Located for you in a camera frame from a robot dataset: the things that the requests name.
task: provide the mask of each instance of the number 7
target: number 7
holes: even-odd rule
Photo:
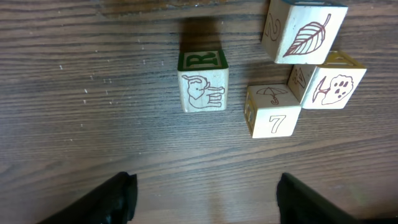
[[[275,116],[269,117],[269,122],[272,122],[273,120],[276,119],[276,122],[272,127],[271,133],[276,133],[278,131],[279,125],[285,118],[286,118],[286,115],[275,115]]]

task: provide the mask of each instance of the toy block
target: toy block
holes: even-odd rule
[[[253,138],[291,136],[301,111],[287,85],[249,86],[244,117]]]
[[[222,50],[180,53],[178,84],[184,112],[225,110],[228,76]]]
[[[330,2],[271,0],[261,43],[275,63],[321,64],[347,9]]]
[[[343,109],[366,68],[342,51],[321,65],[294,65],[288,86],[305,109]]]

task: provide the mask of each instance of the wooden block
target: wooden block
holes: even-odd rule
[[[225,110],[228,76],[222,50],[181,53],[178,83],[184,112]]]
[[[366,68],[342,51],[321,65],[294,65],[288,86],[305,109],[343,109]]]
[[[275,63],[321,64],[347,9],[330,2],[271,0],[262,44]]]
[[[244,117],[253,138],[291,136],[301,111],[287,85],[249,86]]]

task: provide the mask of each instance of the wooden table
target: wooden table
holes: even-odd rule
[[[283,172],[358,218],[398,215],[398,2],[342,3],[333,49],[368,67],[345,109],[251,139],[246,86],[292,68],[260,45],[269,1],[2,1],[0,223],[38,222],[122,170],[139,178],[133,223],[278,223]],[[225,111],[180,108],[178,51],[199,45],[226,53]]]

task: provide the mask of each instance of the black object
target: black object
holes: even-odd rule
[[[280,224],[360,224],[292,174],[283,173],[276,191]]]
[[[126,224],[137,204],[137,175],[120,172],[38,224]]]

